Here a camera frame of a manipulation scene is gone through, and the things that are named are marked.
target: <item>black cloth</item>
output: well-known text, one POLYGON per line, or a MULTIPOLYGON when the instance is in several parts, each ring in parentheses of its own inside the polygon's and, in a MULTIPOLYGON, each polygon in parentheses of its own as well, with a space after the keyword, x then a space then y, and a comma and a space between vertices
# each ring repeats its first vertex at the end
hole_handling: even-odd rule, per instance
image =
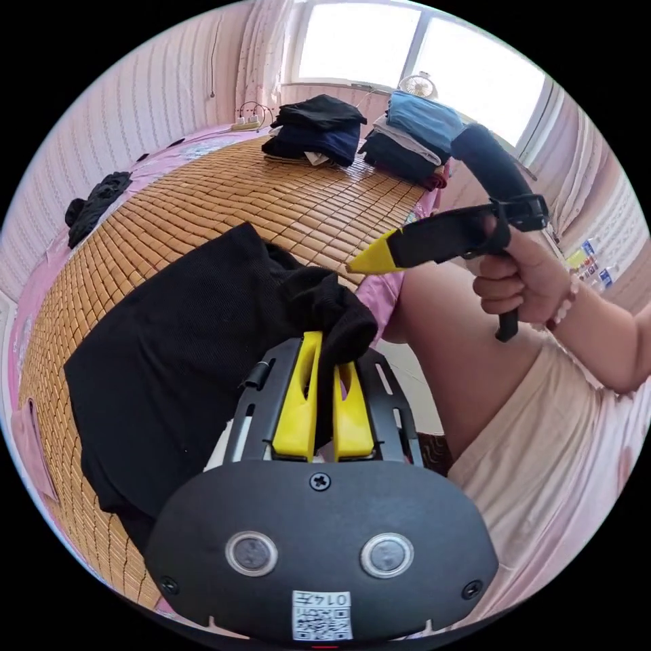
POLYGON ((239 385, 272 347, 324 333, 317 444, 332 436, 334 366, 362 355, 371 312, 250 224, 179 258, 113 307, 64 365, 81 468, 142 552, 167 499, 203 471, 239 385))
POLYGON ((286 124, 330 131, 351 124, 366 124, 366 118, 352 104, 330 95, 317 95, 304 102, 281 106, 271 128, 286 124))
POLYGON ((106 209, 131 184, 129 172, 113 172, 98 183, 87 199, 73 199, 66 211, 68 247, 75 248, 90 235, 106 209))

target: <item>window frame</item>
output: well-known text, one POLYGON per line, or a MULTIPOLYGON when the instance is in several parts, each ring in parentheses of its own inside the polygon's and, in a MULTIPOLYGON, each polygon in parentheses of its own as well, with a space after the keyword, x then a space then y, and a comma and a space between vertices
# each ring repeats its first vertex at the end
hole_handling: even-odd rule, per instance
MULTIPOLYGON (((314 7, 317 5, 340 5, 340 4, 369 4, 369 5, 388 5, 391 7, 404 6, 406 9, 417 9, 420 11, 420 18, 416 25, 416 30, 414 31, 414 38, 412 44, 407 52, 405 59, 405 64, 403 65, 402 72, 400 74, 400 79, 404 79, 409 75, 414 75, 418 71, 416 70, 416 61, 418 60, 418 55, 425 40, 425 35, 427 34, 427 29, 429 27, 429 22, 432 18, 438 18, 440 20, 446 20, 455 24, 459 24, 467 29, 471 29, 483 36, 488 36, 494 38, 490 33, 485 30, 472 25, 471 23, 466 22, 461 18, 452 16, 445 12, 440 11, 439 9, 433 9, 432 7, 425 7, 419 5, 415 2, 410 2, 410 0, 294 0, 295 1, 295 11, 293 12, 292 17, 290 18, 290 27, 288 33, 288 43, 287 43, 287 52, 286 52, 286 66, 285 66, 285 79, 284 83, 287 85, 333 85, 333 86, 349 86, 351 88, 359 90, 368 90, 373 94, 386 94, 390 95, 393 93, 396 88, 385 86, 376 83, 369 83, 363 79, 339 79, 337 77, 300 77, 298 72, 300 68, 300 60, 302 58, 303 46, 305 43, 305 37, 307 36, 307 30, 309 27, 310 18, 314 7)), ((512 48, 508 43, 501 41, 510 50, 513 50, 517 54, 517 50, 512 48)), ((515 156, 521 161, 524 161, 530 158, 530 152, 532 147, 536 142, 536 137, 541 130, 544 129, 545 124, 547 123, 547 118, 549 117, 550 111, 553 110, 553 107, 556 105, 556 100, 559 95, 560 88, 550 78, 550 76, 545 75, 545 81, 542 85, 542 90, 540 91, 540 97, 538 97, 538 102, 534 107, 532 116, 520 136, 517 144, 513 146, 510 142, 507 142, 501 138, 498 134, 494 134, 497 141, 500 142, 502 147, 506 149, 510 154, 515 156)), ((457 111, 460 118, 465 123, 475 122, 472 117, 464 115, 460 111, 457 111)))

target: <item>label sticker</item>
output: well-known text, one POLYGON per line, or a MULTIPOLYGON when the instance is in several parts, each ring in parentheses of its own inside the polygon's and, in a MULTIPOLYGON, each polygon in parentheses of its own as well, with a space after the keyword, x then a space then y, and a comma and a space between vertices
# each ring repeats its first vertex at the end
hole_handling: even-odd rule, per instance
POLYGON ((608 273, 608 269, 604 269, 600 274, 601 282, 604 284, 604 287, 610 287, 612 285, 612 278, 608 273))
POLYGON ((582 245, 581 248, 589 255, 589 256, 594 256, 595 255, 595 250, 592 246, 592 243, 590 242, 589 239, 587 239, 582 245))
POLYGON ((295 640, 323 642, 352 639, 349 592, 292 592, 295 640))

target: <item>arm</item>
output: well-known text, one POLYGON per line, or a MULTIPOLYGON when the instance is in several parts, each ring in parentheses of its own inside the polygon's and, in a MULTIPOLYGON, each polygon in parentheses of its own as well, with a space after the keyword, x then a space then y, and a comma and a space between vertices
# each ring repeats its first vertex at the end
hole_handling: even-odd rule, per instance
POLYGON ((554 335, 617 393, 634 391, 651 376, 651 303, 633 316, 581 283, 554 335))

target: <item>wall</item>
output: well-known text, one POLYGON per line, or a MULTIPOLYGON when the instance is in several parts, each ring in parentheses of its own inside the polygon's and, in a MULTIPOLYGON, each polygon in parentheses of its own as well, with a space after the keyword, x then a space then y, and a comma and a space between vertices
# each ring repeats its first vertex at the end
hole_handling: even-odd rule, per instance
POLYGON ((7 212, 1 291, 18 300, 63 228, 73 198, 88 196, 104 176, 143 153, 232 121, 251 8, 251 1, 229 5, 160 34, 107 70, 67 110, 34 156, 7 212))

